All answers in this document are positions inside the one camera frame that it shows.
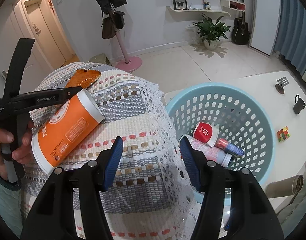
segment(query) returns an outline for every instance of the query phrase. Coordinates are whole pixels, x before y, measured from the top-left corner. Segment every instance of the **light blue laundry basket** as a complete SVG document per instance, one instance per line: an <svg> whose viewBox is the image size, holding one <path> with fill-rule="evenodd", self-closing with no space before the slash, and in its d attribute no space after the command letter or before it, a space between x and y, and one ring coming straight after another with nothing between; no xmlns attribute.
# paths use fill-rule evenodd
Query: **light blue laundry basket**
<svg viewBox="0 0 306 240"><path fill-rule="evenodd" d="M204 83L181 91L166 106L176 139L192 135L198 122L219 127L219 137L245 151L233 160L230 170L249 168L263 184L274 162L275 132L265 110L250 95L236 87L221 83ZM204 195L194 192L202 203ZM225 190L225 206L230 204L230 189Z"/></svg>

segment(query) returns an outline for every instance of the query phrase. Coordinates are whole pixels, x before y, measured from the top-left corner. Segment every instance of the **coat rack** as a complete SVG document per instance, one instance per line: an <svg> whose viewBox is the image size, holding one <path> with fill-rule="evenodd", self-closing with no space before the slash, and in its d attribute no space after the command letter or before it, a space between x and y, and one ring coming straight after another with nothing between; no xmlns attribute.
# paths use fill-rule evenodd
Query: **coat rack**
<svg viewBox="0 0 306 240"><path fill-rule="evenodd" d="M113 12L109 12L109 15L111 19L114 19ZM115 30L115 35L116 35L118 44L120 45L121 51L124 56L124 60L119 61L115 67L120 70L124 70L126 72L132 72L138 69L142 65L142 59L139 57L129 57L128 56L124 42L120 34L120 31L116 28L115 25L114 25L114 30Z"/></svg>

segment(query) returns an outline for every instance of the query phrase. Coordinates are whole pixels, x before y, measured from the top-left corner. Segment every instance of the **human hand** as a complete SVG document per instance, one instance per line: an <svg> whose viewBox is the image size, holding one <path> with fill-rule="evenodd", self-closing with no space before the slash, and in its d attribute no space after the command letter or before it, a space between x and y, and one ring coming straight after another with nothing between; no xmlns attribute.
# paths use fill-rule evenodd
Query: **human hand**
<svg viewBox="0 0 306 240"><path fill-rule="evenodd" d="M22 145L12 152L12 158L16 160L18 163L27 164L32 159L32 128L34 127L34 123L32 120L28 123L28 128L23 135ZM14 140L14 136L12 133L8 132L5 129L0 128L0 143L11 143ZM0 177L4 180L7 180L7 171L4 164L3 157L1 155L1 146L0 146Z"/></svg>

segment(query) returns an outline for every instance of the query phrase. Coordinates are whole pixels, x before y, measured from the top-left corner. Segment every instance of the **white cabinet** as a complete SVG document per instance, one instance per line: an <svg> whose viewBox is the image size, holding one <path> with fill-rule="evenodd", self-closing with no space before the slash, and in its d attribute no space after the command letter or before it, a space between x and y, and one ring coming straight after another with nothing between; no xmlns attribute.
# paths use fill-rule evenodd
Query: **white cabinet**
<svg viewBox="0 0 306 240"><path fill-rule="evenodd" d="M280 22L280 0L254 0L250 46L271 55Z"/></svg>

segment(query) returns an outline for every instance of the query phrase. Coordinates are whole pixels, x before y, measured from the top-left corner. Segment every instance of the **orange packaging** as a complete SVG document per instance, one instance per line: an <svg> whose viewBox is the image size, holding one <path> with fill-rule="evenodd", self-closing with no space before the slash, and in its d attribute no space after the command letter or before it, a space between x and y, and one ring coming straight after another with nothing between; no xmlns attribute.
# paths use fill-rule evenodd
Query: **orange packaging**
<svg viewBox="0 0 306 240"><path fill-rule="evenodd" d="M85 90L67 101L33 136L32 150L40 168L50 174L104 120Z"/></svg>
<svg viewBox="0 0 306 240"><path fill-rule="evenodd" d="M96 80L98 80L100 76L101 73L98 70L78 69L65 87L82 87L87 89Z"/></svg>

